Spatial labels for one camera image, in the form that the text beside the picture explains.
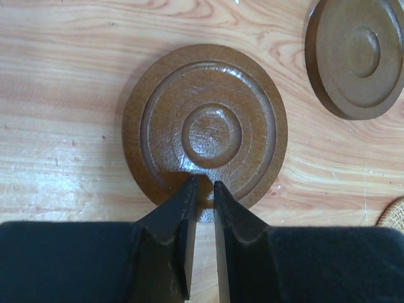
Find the woven rattan coaster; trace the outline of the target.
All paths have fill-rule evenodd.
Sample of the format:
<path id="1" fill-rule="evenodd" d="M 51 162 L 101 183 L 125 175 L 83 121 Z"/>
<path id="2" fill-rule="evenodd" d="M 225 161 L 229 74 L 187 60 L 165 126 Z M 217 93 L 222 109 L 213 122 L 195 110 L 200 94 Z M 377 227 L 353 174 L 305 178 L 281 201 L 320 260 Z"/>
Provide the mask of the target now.
<path id="1" fill-rule="evenodd" d="M 404 200 L 400 197 L 394 200 L 381 214 L 376 222 L 377 227 L 386 227 L 404 231 Z"/>

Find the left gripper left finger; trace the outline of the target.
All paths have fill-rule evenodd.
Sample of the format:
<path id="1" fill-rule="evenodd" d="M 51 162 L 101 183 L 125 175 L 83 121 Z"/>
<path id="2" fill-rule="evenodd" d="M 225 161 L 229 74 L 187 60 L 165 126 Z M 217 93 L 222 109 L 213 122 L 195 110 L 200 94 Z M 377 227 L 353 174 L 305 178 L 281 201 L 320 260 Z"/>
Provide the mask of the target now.
<path id="1" fill-rule="evenodd" d="M 191 296 L 199 182 L 188 177 L 136 223 L 126 302 L 185 302 Z"/>

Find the brown wooden coaster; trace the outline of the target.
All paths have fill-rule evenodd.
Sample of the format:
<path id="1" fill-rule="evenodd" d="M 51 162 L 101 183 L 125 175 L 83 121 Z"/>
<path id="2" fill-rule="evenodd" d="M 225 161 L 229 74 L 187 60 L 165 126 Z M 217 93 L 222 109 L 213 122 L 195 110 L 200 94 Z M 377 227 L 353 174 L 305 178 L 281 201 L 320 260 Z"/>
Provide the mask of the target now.
<path id="1" fill-rule="evenodd" d="M 122 116 L 129 170 L 156 205 L 190 176 L 199 180 L 198 220 L 212 222 L 213 185 L 245 207 L 276 181 L 288 126 L 268 73 L 231 47 L 196 44 L 158 59 L 135 84 Z"/>
<path id="2" fill-rule="evenodd" d="M 314 93 L 332 114 L 375 119 L 403 90 L 399 1 L 319 1 L 310 15 L 305 60 Z"/>

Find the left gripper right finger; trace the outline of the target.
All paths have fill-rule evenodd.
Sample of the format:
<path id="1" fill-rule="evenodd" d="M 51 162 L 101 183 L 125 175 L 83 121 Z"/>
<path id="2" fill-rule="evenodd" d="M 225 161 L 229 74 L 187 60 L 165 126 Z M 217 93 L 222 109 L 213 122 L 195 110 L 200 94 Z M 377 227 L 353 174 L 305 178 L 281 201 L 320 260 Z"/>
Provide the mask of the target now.
<path id="1" fill-rule="evenodd" d="M 214 183 L 215 242 L 220 302 L 280 302 L 270 226 Z"/>

